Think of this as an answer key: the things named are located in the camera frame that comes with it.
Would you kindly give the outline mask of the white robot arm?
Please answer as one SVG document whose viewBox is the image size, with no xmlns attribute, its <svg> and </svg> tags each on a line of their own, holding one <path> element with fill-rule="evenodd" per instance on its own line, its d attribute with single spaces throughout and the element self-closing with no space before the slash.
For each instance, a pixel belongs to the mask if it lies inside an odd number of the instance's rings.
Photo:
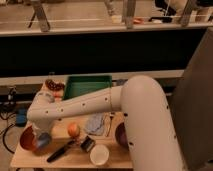
<svg viewBox="0 0 213 171">
<path fill-rule="evenodd" d="M 27 112 L 36 136 L 51 130 L 59 118 L 120 112 L 134 171 L 184 171 L 184 162 L 169 105 L 160 84 L 134 76 L 122 86 L 105 88 L 56 102 L 48 91 L 36 94 Z"/>
</svg>

